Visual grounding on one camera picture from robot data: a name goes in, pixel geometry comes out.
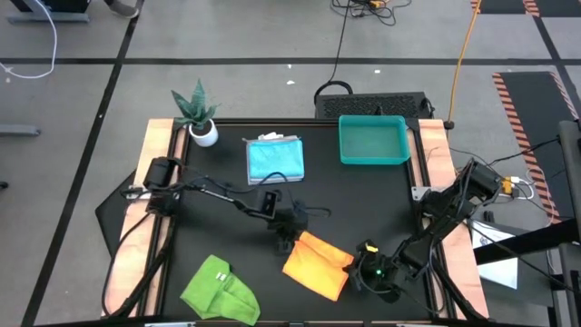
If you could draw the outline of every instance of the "plastic bin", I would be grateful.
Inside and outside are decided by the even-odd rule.
[[[343,115],[339,147],[344,164],[402,164],[409,159],[402,116]]]

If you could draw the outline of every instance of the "yellow cloth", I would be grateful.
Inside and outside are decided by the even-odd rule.
[[[353,262],[353,256],[303,232],[282,272],[308,289],[337,301],[349,277],[342,268]]]

